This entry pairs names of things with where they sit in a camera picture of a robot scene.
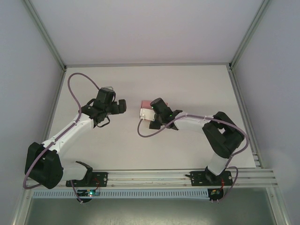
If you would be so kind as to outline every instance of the white table surface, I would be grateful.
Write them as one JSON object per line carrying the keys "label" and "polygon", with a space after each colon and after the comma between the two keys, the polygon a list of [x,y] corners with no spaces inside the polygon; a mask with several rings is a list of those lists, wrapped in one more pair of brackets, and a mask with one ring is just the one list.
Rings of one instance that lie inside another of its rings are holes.
{"label": "white table surface", "polygon": [[[226,66],[83,67],[67,69],[50,136],[78,112],[67,87],[68,77],[74,72],[88,75],[99,87],[113,86],[116,99],[126,100],[127,111],[111,115],[108,126],[84,134],[62,161],[80,160],[96,170],[205,168],[213,150],[204,134],[169,129],[151,138],[137,134],[142,100],[162,98],[172,110],[196,115],[223,111],[245,130]],[[71,88],[82,106],[98,92],[80,75],[72,78]],[[148,126],[148,122],[142,122],[143,134],[155,131]],[[255,167],[250,147],[235,156],[230,165]]]}

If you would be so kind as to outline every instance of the red wire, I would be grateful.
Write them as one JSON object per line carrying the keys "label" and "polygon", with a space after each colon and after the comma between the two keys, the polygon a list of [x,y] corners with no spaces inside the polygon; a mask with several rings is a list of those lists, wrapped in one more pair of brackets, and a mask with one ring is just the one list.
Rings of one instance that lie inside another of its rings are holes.
{"label": "red wire", "polygon": [[224,180],[223,180],[223,178],[221,178],[221,184],[222,184],[222,186],[221,186],[219,192],[220,192],[220,191],[223,189],[223,187],[224,187]]}
{"label": "red wire", "polygon": [[99,187],[100,181],[98,181],[97,178],[94,178],[94,180],[97,182],[97,188],[95,189],[95,191],[96,191],[98,189],[98,187]]}

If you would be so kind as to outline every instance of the cable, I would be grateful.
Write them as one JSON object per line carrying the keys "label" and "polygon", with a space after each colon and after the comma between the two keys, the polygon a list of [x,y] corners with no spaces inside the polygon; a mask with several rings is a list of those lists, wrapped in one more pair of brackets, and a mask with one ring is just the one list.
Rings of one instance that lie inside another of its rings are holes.
{"label": "cable", "polygon": [[[76,123],[79,121],[79,119],[80,119],[80,117],[81,117],[81,114],[82,114],[82,111],[81,111],[81,105],[80,105],[78,99],[75,97],[75,95],[74,95],[74,93],[73,93],[73,91],[71,90],[71,87],[70,87],[70,80],[71,80],[71,78],[72,78],[74,75],[81,75],[81,76],[84,76],[85,78],[89,79],[89,80],[95,85],[95,87],[96,87],[98,90],[100,90],[100,88],[98,87],[98,85],[96,85],[96,83],[95,83],[92,79],[90,79],[87,75],[85,75],[85,74],[83,74],[83,73],[73,73],[73,74],[70,75],[70,77],[69,77],[68,80],[67,80],[67,87],[68,87],[68,89],[69,89],[69,91],[70,91],[71,96],[73,97],[73,99],[75,100],[75,102],[76,102],[77,105],[78,105],[79,113],[78,113],[78,117],[76,118],[75,122],[72,123],[67,129],[65,129],[59,136],[57,136],[57,138],[54,139],[55,142],[58,141],[63,135],[65,135],[66,132],[68,132],[73,126],[76,125]],[[33,163],[31,164],[31,166],[29,167],[29,169],[28,169],[28,171],[27,171],[27,173],[26,173],[26,175],[25,175],[25,178],[24,178],[24,180],[23,180],[23,188],[24,188],[24,189],[33,189],[33,188],[36,188],[36,187],[38,187],[38,186],[41,185],[41,184],[36,184],[36,185],[31,186],[31,187],[28,187],[28,186],[26,186],[26,181],[27,181],[27,179],[28,179],[28,177],[29,177],[29,174],[31,173],[33,167],[36,165],[36,163],[39,161],[39,159],[47,152],[47,150],[49,150],[49,148],[55,144],[55,142],[51,142],[47,147],[45,147],[45,149],[44,149],[44,150],[36,157],[36,159],[33,161]],[[76,197],[78,198],[78,200],[79,200],[80,202],[82,202],[81,199],[79,198],[79,196],[78,196],[78,194],[77,194],[75,188],[74,188],[74,185],[73,185],[72,181],[71,181],[71,185],[72,185],[72,187],[73,187],[73,190],[74,190],[74,192],[75,192]]]}
{"label": "cable", "polygon": [[137,133],[138,133],[139,136],[141,136],[141,137],[145,137],[145,138],[146,138],[146,137],[152,137],[152,136],[157,135],[158,133],[162,132],[164,129],[168,128],[168,126],[170,126],[170,125],[171,125],[172,123],[174,123],[175,121],[180,120],[180,119],[185,118],[185,117],[199,118],[199,119],[202,119],[202,120],[211,120],[211,121],[214,121],[214,122],[223,123],[223,124],[225,124],[225,125],[228,125],[228,126],[234,128],[234,129],[238,130],[239,132],[241,132],[241,133],[244,135],[245,139],[246,139],[246,144],[245,144],[245,146],[244,146],[241,150],[239,150],[239,151],[237,151],[237,152],[231,154],[231,156],[229,157],[229,159],[228,159],[228,161],[227,161],[227,163],[226,163],[226,165],[225,165],[225,167],[227,167],[228,169],[235,169],[235,170],[236,170],[236,176],[235,176],[235,179],[234,179],[232,185],[230,186],[229,190],[227,191],[227,193],[223,196],[222,199],[216,201],[216,202],[220,202],[220,201],[222,201],[226,196],[228,196],[228,194],[231,192],[231,190],[232,190],[232,188],[233,188],[233,186],[234,186],[234,184],[235,184],[235,182],[236,182],[236,180],[237,180],[237,178],[238,178],[238,175],[239,175],[239,170],[238,170],[238,168],[235,167],[235,166],[230,166],[230,167],[228,167],[228,165],[229,165],[230,161],[232,160],[232,158],[233,158],[234,156],[236,156],[237,154],[240,154],[241,152],[243,152],[243,151],[248,147],[248,145],[249,145],[249,138],[248,138],[248,135],[246,134],[246,132],[244,132],[242,129],[240,129],[239,127],[237,127],[237,126],[234,125],[234,124],[231,124],[231,123],[228,123],[228,122],[225,122],[225,121],[222,121],[222,120],[217,120],[217,119],[215,119],[215,118],[204,117],[204,116],[196,116],[196,115],[189,115],[189,114],[183,115],[183,116],[179,116],[179,117],[173,119],[172,121],[170,121],[169,123],[167,123],[163,128],[161,128],[161,129],[158,130],[157,132],[154,132],[153,134],[150,134],[150,135],[142,135],[142,134],[140,133],[140,125],[141,125],[141,122],[143,121],[143,119],[141,119],[140,122],[139,122],[139,124],[137,125]]}
{"label": "cable", "polygon": [[97,178],[94,178],[94,181],[97,182],[97,187],[95,189],[95,192],[97,191],[97,189],[99,188],[99,185],[100,185],[100,181],[97,179]]}
{"label": "cable", "polygon": [[227,161],[225,167],[227,167],[227,166],[229,165],[230,161],[232,160],[232,158],[233,158],[235,155],[240,154],[241,152],[243,152],[243,151],[248,147],[248,145],[249,145],[249,138],[248,138],[248,135],[247,135],[241,128],[237,127],[236,125],[231,124],[231,123],[228,123],[228,122],[226,122],[226,121],[217,120],[217,119],[211,118],[211,117],[206,117],[206,116],[196,116],[196,115],[190,115],[190,114],[182,115],[182,116],[179,116],[179,117],[173,119],[172,121],[170,121],[169,123],[167,123],[163,128],[161,128],[161,129],[158,130],[157,132],[154,132],[153,134],[150,134],[150,135],[142,135],[142,134],[140,133],[140,125],[141,125],[141,122],[143,121],[143,119],[141,119],[140,122],[139,122],[139,124],[137,125],[137,133],[138,133],[139,136],[141,136],[141,137],[152,137],[152,136],[157,135],[158,133],[162,132],[164,129],[168,128],[168,126],[170,126],[170,125],[171,125],[172,123],[174,123],[175,121],[180,120],[180,119],[185,118],[185,117],[198,118],[198,119],[202,119],[202,120],[211,120],[211,121],[214,121],[214,122],[223,123],[223,124],[225,124],[225,125],[228,125],[228,126],[234,128],[234,129],[238,130],[239,132],[241,132],[241,133],[244,135],[244,137],[245,137],[245,139],[246,139],[246,144],[245,144],[245,146],[244,146],[241,150],[239,150],[239,151],[237,151],[237,152],[231,154],[231,156],[229,157],[229,159],[228,159],[228,161]]}
{"label": "cable", "polygon": [[74,193],[75,193],[75,195],[76,195],[76,197],[77,197],[78,201],[80,202],[80,204],[81,204],[81,203],[83,203],[83,200],[81,200],[81,198],[80,198],[80,197],[79,197],[79,195],[77,194],[77,191],[75,190],[75,187],[74,187],[73,181],[72,181],[72,180],[70,180],[70,182],[71,182],[71,185],[72,185],[73,191],[74,191]]}
{"label": "cable", "polygon": [[223,178],[221,178],[221,184],[222,184],[222,185],[221,185],[221,188],[219,189],[219,192],[222,191],[222,190],[223,190],[223,187],[224,187],[224,180],[223,180]]}
{"label": "cable", "polygon": [[232,182],[232,185],[230,186],[230,188],[226,192],[226,194],[223,196],[223,198],[221,198],[220,200],[216,200],[216,201],[211,200],[212,203],[219,203],[219,202],[223,201],[229,195],[229,193],[231,192],[233,186],[235,185],[235,182],[236,182],[236,180],[238,178],[238,175],[239,175],[239,170],[238,170],[238,168],[236,166],[230,166],[230,167],[228,167],[228,169],[235,169],[236,170],[236,175],[235,175],[235,178],[234,178],[234,180]]}

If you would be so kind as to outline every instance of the aluminum frame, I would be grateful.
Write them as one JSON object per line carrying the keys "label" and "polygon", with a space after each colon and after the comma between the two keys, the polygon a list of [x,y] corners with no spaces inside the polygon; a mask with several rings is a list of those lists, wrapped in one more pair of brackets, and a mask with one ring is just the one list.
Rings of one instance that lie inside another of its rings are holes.
{"label": "aluminum frame", "polygon": [[40,32],[42,38],[44,39],[46,45],[48,46],[49,51],[53,55],[54,59],[57,61],[61,69],[65,70],[66,66],[61,59],[61,56],[55,47],[53,41],[51,40],[46,27],[44,26],[42,20],[40,19],[37,10],[35,9],[34,5],[32,4],[31,0],[22,0],[24,7],[26,8],[29,16],[32,18],[33,23],[37,27],[38,31]]}
{"label": "aluminum frame", "polygon": [[[239,169],[239,177],[237,179],[234,188],[266,188],[273,214],[276,218],[277,224],[289,225],[291,224],[278,189],[278,184],[272,169],[261,168],[262,161],[259,157],[259,149],[257,141],[255,139],[254,131],[250,123],[250,118],[245,107],[245,103],[240,92],[238,82],[234,76],[233,71],[227,64],[228,74],[232,82],[232,88],[236,96],[238,106],[243,118],[244,125],[249,134],[250,144],[253,151],[253,157],[255,160],[256,168],[253,169]],[[52,105],[52,112],[49,117],[48,127],[45,131],[44,138],[48,138],[49,130],[52,125],[55,109],[58,103],[58,99],[61,92],[61,87],[65,77],[62,74],[60,85],[57,89],[57,95]],[[188,170],[131,170],[131,171],[106,171],[109,173],[107,187],[102,189],[108,190],[133,190],[133,189],[186,189],[193,190],[199,187],[191,186],[189,178],[185,177],[185,174],[189,174],[192,170],[203,170],[203,169],[188,169]],[[235,171],[231,170],[232,176],[235,176]],[[36,184],[35,181],[28,180],[27,185]],[[30,207],[30,202],[35,191],[44,190],[45,187],[41,187],[36,190],[24,190],[22,198],[18,204],[16,210],[13,225],[23,225],[26,220],[26,216]],[[53,190],[70,190],[69,187],[65,186],[64,182],[61,182]]]}
{"label": "aluminum frame", "polygon": [[263,19],[263,16],[265,15],[271,2],[272,2],[272,0],[263,0],[262,1],[253,21],[251,22],[245,36],[242,39],[242,42],[240,43],[237,51],[234,54],[234,57],[230,63],[231,67],[234,68],[238,64],[240,58],[242,57],[242,54],[244,53],[247,45],[249,44],[252,36],[254,35],[259,23]]}

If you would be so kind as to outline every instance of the gray floor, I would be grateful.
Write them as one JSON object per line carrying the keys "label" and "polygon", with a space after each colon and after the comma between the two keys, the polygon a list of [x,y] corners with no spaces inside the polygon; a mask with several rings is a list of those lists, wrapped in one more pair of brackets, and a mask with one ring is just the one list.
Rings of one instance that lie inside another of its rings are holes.
{"label": "gray floor", "polygon": [[273,225],[264,189],[234,189],[219,204],[199,200],[34,199],[26,225]]}

